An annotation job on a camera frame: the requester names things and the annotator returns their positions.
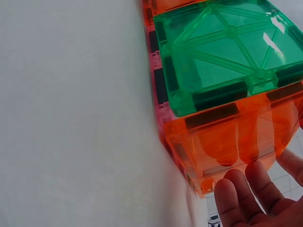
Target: finger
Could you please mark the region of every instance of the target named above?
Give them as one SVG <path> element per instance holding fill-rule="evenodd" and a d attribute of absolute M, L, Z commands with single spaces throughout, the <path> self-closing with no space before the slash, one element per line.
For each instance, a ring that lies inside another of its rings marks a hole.
<path fill-rule="evenodd" d="M 231 181 L 220 180 L 214 189 L 214 197 L 224 227 L 248 227 L 239 208 L 236 189 Z"/>
<path fill-rule="evenodd" d="M 240 170 L 230 170 L 224 178 L 230 180 L 235 186 L 238 195 L 239 207 L 246 221 L 250 225 L 269 219 L 257 204 L 255 197 L 248 186 L 246 178 Z"/>
<path fill-rule="evenodd" d="M 252 191 L 267 214 L 276 216 L 294 203 L 293 200 L 284 198 L 260 162 L 249 164 L 245 170 L 245 175 Z"/>
<path fill-rule="evenodd" d="M 289 149 L 285 149 L 278 157 L 277 162 L 303 187 L 303 159 Z"/>

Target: white surface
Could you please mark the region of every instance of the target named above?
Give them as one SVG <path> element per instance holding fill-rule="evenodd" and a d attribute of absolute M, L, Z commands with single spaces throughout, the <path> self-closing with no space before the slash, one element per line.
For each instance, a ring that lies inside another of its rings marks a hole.
<path fill-rule="evenodd" d="M 0 1 L 1 227 L 191 226 L 148 72 L 135 0 Z"/>

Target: translucent plastic tile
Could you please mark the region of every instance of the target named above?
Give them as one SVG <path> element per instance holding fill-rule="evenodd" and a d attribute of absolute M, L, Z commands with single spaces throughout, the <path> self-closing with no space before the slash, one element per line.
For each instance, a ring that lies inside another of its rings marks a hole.
<path fill-rule="evenodd" d="M 268 170 L 299 128 L 302 115 L 299 82 L 167 122 L 164 137 L 206 194 L 231 168 L 244 171 L 259 160 Z"/>
<path fill-rule="evenodd" d="M 164 72 L 159 53 L 155 26 L 148 26 L 146 28 L 146 41 L 150 61 L 151 86 L 156 120 L 158 124 L 158 131 L 159 133 L 162 133 L 163 124 L 175 119 L 175 116 L 168 103 L 168 95 L 165 86 Z"/>
<path fill-rule="evenodd" d="M 303 79 L 303 33 L 267 0 L 203 1 L 154 23 L 177 117 Z"/>
<path fill-rule="evenodd" d="M 201 1 L 204 0 L 143 0 L 145 24 L 153 25 L 153 17 L 158 14 Z"/>

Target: small object on floor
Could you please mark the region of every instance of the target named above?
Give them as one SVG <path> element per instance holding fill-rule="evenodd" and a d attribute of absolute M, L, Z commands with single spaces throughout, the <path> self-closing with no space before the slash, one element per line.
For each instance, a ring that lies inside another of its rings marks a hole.
<path fill-rule="evenodd" d="M 222 227 L 219 215 L 211 216 L 208 220 L 208 227 Z"/>

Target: tiled floor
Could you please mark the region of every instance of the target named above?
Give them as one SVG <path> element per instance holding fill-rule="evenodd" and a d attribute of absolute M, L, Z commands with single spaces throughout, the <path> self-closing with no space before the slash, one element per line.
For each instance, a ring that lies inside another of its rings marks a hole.
<path fill-rule="evenodd" d="M 303 157 L 303 130 L 299 129 L 288 148 L 296 155 Z M 299 200 L 303 195 L 303 188 L 277 163 L 275 162 L 268 172 L 281 193 L 289 199 Z M 209 216 L 217 214 L 214 194 L 206 195 L 206 203 Z"/>

